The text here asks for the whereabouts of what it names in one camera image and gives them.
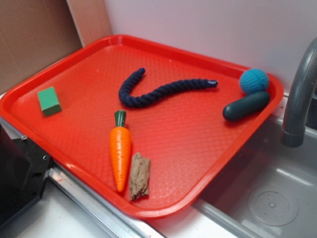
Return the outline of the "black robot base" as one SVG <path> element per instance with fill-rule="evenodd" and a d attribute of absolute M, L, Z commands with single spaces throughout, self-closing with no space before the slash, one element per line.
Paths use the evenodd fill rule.
<path fill-rule="evenodd" d="M 12 139 L 0 127 L 0 229 L 43 197 L 51 156 L 31 139 Z"/>

